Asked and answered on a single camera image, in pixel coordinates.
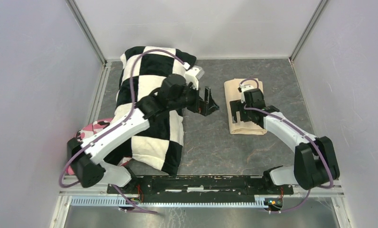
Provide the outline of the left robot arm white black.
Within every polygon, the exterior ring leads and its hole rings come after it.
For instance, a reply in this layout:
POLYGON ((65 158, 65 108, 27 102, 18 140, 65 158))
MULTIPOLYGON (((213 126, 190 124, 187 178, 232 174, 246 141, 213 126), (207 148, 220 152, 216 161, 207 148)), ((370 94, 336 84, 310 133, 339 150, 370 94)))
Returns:
POLYGON ((186 108, 203 116, 219 110, 208 86, 205 87, 204 97, 200 97, 197 79, 186 79, 177 74, 165 78, 160 87, 133 107, 122 119, 101 132, 85 140, 72 138, 67 142, 69 160, 65 167, 72 168, 77 184, 90 188, 104 182, 118 186, 124 193, 134 192, 136 179, 131 177, 126 168, 106 163, 104 158, 109 153, 136 134, 147 130, 172 110, 186 108))

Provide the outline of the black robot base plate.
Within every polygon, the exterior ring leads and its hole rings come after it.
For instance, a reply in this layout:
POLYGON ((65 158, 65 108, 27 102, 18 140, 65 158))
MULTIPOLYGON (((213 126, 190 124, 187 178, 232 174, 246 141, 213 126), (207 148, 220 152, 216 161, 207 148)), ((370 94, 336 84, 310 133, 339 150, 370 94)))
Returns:
POLYGON ((144 175, 118 190, 108 185, 108 194, 137 195, 143 203, 245 203, 255 196, 280 197, 294 193, 291 185, 268 185, 261 176, 196 175, 176 177, 144 175))

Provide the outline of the beige surgical wrap cloth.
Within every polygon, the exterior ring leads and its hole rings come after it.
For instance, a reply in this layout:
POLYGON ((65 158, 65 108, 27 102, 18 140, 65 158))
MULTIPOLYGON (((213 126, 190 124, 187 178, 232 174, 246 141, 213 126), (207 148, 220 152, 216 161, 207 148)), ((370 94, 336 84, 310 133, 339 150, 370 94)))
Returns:
POLYGON ((231 101, 241 100, 241 94, 238 91, 239 84, 244 78, 234 78, 224 82, 225 99, 228 113, 228 124, 231 134, 245 134, 245 135, 264 135, 267 133, 266 129, 261 128, 253 122, 242 122, 239 118, 239 112, 236 113, 238 122, 233 123, 231 114, 231 101))

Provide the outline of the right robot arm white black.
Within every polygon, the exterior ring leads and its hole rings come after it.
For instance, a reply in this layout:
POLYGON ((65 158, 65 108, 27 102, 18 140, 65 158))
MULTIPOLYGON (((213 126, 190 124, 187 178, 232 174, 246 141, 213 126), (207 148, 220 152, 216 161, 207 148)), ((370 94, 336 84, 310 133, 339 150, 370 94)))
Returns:
POLYGON ((264 94, 251 85, 239 87, 241 99, 231 101, 232 122, 252 122, 274 134, 293 152, 292 166, 278 166, 263 173, 262 188, 276 193, 281 185, 298 185, 304 190, 315 187, 329 189, 340 176, 340 170, 330 138, 317 137, 302 130, 275 106, 266 106, 264 94))

